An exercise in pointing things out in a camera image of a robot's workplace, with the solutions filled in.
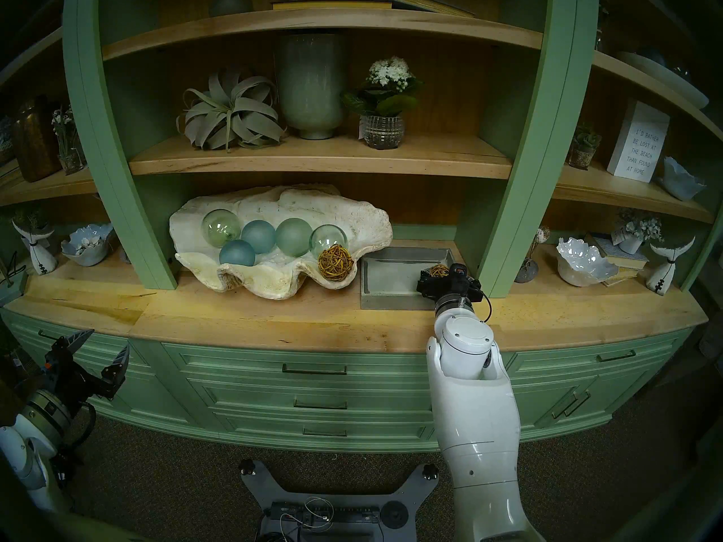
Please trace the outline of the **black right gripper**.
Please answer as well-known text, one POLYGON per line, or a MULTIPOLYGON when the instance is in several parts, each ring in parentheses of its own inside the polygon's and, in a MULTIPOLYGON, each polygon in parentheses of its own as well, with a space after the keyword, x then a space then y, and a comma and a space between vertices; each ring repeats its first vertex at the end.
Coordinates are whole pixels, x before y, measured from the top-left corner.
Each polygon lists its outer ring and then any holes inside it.
POLYGON ((423 298, 434 302, 449 294, 466 298, 471 303, 482 301, 481 284, 477 279, 469 276, 467 267, 463 263, 453 263, 449 267, 435 265, 421 270, 417 282, 417 292, 423 298))

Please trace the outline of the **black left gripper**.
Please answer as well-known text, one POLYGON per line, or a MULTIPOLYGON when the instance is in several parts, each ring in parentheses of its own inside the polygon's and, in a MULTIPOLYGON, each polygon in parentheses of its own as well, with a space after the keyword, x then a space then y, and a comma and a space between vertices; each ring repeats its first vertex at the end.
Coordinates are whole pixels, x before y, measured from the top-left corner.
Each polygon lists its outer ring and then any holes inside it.
POLYGON ((52 393, 68 411, 79 411, 89 397, 113 400, 123 384, 130 359, 130 344, 103 368, 101 377, 86 371, 74 360, 74 354, 92 337, 94 329, 61 336, 45 354, 44 389, 52 393))

